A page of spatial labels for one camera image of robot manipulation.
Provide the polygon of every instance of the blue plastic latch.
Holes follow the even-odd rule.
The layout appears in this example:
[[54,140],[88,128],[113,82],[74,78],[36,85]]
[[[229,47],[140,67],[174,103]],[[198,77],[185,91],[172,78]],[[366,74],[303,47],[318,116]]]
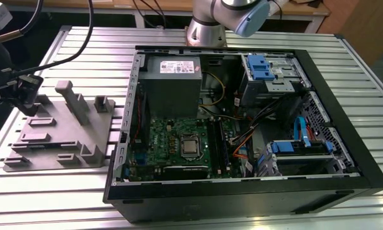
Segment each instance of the blue plastic latch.
[[278,146],[275,145],[275,143],[271,143],[271,150],[273,150],[273,153],[278,152]]
[[295,140],[303,140],[305,146],[306,147],[311,147],[311,143],[310,143],[309,138],[307,138],[306,121],[305,121],[305,118],[302,116],[298,116],[297,119],[295,119],[295,123],[294,123],[294,139]]
[[270,64],[262,55],[249,55],[247,62],[254,80],[273,81],[275,75],[270,72]]
[[263,162],[266,156],[262,154],[258,161],[257,161],[257,168],[259,167],[261,163]]
[[294,152],[293,144],[289,141],[274,142],[277,144],[279,152]]
[[325,142],[327,152],[331,153],[334,151],[333,143],[330,141]]

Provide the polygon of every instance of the power supply label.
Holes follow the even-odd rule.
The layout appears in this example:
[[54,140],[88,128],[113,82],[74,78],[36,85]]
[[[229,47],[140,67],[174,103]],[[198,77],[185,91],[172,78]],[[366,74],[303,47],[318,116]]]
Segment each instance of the power supply label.
[[194,73],[193,61],[162,61],[160,73]]

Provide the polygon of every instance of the aluminum extrusion table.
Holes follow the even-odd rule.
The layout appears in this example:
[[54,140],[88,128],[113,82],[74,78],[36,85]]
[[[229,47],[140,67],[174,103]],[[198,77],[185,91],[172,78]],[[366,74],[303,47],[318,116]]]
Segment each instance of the aluminum extrusion table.
[[[74,54],[85,35],[85,27],[62,27],[42,64]],[[229,32],[226,39],[230,47],[309,51],[383,171],[383,85],[347,42],[329,34],[257,33],[239,38]],[[53,100],[62,99],[53,87],[66,79],[85,98],[108,95],[116,100],[108,156],[118,139],[134,46],[184,44],[184,30],[94,28],[82,55],[40,73],[45,77],[40,92]],[[0,132],[0,159],[11,152],[8,144],[16,140],[23,123],[24,115],[15,109]],[[108,163],[96,169],[7,173],[0,161],[0,229],[138,228],[102,203]],[[152,223],[144,227],[383,230],[383,191],[317,214]]]

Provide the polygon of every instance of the motherboard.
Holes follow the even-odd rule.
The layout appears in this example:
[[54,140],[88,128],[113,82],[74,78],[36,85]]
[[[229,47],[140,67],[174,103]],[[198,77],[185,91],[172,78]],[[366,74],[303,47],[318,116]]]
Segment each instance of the motherboard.
[[130,181],[241,177],[229,119],[152,119],[148,151],[133,153]]

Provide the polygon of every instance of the yellow wire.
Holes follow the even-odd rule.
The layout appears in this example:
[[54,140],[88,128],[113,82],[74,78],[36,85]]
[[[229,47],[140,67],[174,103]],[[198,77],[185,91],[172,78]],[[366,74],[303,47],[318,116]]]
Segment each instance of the yellow wire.
[[220,80],[220,78],[213,73],[209,73],[209,72],[204,72],[204,73],[208,73],[212,77],[214,77],[214,79],[222,85],[222,89],[223,89],[222,97],[216,102],[213,102],[210,104],[200,104],[198,105],[198,106],[212,106],[212,105],[216,105],[223,99],[223,96],[225,96],[225,85],[223,85],[222,81]]

